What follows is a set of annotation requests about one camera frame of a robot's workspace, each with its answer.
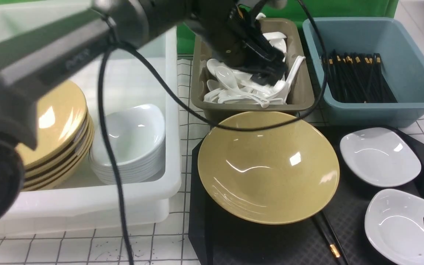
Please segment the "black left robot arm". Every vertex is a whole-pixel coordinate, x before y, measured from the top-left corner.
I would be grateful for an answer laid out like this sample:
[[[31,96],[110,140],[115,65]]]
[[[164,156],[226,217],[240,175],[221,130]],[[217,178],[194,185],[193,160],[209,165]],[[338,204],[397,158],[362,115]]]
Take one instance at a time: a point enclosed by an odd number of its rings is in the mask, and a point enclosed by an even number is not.
[[[289,69],[284,54],[265,39],[256,16],[237,0],[94,0],[84,11],[0,42],[0,218],[22,190],[25,170],[19,143],[37,146],[37,102],[45,94],[116,48],[138,50],[184,22],[228,67],[274,85]]]

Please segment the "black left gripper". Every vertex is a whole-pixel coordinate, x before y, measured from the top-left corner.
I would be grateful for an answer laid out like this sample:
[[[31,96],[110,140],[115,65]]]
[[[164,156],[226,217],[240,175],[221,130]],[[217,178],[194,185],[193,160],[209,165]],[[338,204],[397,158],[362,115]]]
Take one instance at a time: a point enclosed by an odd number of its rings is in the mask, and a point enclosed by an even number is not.
[[[264,37],[257,15],[265,5],[286,6],[281,0],[192,0],[187,27],[200,36],[226,66],[252,75],[260,85],[274,85],[287,72],[285,55]]]

